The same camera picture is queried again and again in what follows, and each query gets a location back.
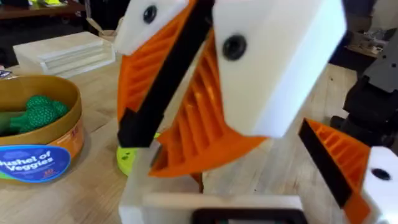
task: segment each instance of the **black hole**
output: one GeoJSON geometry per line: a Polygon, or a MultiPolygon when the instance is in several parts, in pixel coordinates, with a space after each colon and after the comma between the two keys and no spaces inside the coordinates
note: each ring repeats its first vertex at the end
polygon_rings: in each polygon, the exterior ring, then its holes
{"type": "Polygon", "coordinates": [[[246,47],[246,39],[242,35],[233,35],[224,42],[224,57],[228,60],[237,60],[243,56],[246,47]]]}
{"type": "Polygon", "coordinates": [[[144,12],[144,22],[147,24],[153,22],[155,20],[156,13],[157,13],[156,6],[154,5],[149,6],[144,12]]]}
{"type": "Polygon", "coordinates": [[[372,169],[372,174],[382,180],[391,180],[390,174],[383,169],[372,169]]]}

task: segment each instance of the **wooden table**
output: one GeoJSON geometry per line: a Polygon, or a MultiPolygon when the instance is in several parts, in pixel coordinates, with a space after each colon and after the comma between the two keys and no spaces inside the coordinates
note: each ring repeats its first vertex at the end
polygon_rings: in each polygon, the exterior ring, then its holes
{"type": "Polygon", "coordinates": [[[68,0],[67,6],[59,6],[59,7],[46,7],[36,2],[32,6],[26,8],[1,5],[0,20],[21,18],[21,17],[32,17],[32,16],[69,14],[78,11],[86,11],[86,8],[84,5],[72,0],[68,0]]]}
{"type": "MultiPolygon", "coordinates": [[[[0,184],[0,223],[120,223],[118,203],[126,176],[116,165],[116,94],[119,62],[72,77],[80,87],[86,142],[77,163],[49,184],[0,184]]],[[[169,105],[170,125],[189,75],[169,105]]],[[[341,109],[356,74],[329,65],[289,132],[266,141],[240,160],[204,174],[208,194],[300,195],[310,223],[344,223],[330,191],[297,136],[304,116],[325,121],[341,109]]]]}

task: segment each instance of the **toy vegetable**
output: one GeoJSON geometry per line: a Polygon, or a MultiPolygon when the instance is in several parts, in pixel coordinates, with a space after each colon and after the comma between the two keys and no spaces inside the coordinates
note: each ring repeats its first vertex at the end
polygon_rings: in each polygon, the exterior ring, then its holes
{"type": "Polygon", "coordinates": [[[20,134],[33,131],[51,124],[67,112],[68,107],[63,103],[35,95],[26,103],[26,112],[22,116],[10,119],[9,129],[18,129],[20,134]]]}

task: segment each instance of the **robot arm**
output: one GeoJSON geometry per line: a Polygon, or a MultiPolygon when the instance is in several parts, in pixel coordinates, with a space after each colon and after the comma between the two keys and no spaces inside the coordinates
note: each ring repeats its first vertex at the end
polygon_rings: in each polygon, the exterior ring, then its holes
{"type": "Polygon", "coordinates": [[[213,169],[283,136],[344,32],[335,0],[132,0],[115,43],[121,146],[149,147],[206,37],[151,175],[213,169]]]}
{"type": "MultiPolygon", "coordinates": [[[[119,141],[141,147],[119,207],[123,223],[306,223],[298,197],[204,196],[187,174],[222,166],[266,138],[283,136],[344,32],[335,0],[132,0],[115,43],[124,54],[119,141]],[[203,41],[160,145],[153,136],[203,41]]],[[[348,220],[393,222],[392,201],[374,192],[380,183],[373,174],[374,164],[396,173],[380,164],[379,154],[390,155],[352,140],[345,149],[355,153],[337,156],[332,146],[346,142],[345,135],[332,132],[306,121],[300,136],[348,220]]]]}

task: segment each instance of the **orange 3d printed part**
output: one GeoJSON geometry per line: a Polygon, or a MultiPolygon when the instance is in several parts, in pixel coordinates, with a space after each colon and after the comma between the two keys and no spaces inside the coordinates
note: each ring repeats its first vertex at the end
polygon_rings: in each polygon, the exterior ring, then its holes
{"type": "Polygon", "coordinates": [[[222,166],[265,139],[242,136],[224,121],[215,38],[211,31],[177,117],[172,127],[158,138],[162,149],[150,175],[171,177],[222,166]]]}
{"type": "Polygon", "coordinates": [[[299,135],[350,223],[362,223],[370,213],[361,196],[369,146],[309,119],[299,135]]]}
{"type": "Polygon", "coordinates": [[[130,56],[123,56],[118,87],[118,121],[126,108],[137,111],[181,33],[194,0],[130,56]]]}

